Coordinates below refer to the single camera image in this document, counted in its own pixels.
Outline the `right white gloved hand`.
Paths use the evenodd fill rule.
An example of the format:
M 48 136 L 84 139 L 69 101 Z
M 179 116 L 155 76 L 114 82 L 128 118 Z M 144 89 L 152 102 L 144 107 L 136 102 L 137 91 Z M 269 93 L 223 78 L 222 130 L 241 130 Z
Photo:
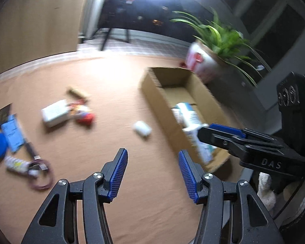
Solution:
M 270 188 L 273 179 L 267 173 L 260 172 L 258 177 L 257 195 L 269 211 L 278 228 L 287 226 L 302 216 L 305 211 L 305 181 L 298 189 L 299 182 L 293 182 L 284 187 L 283 191 L 276 193 Z

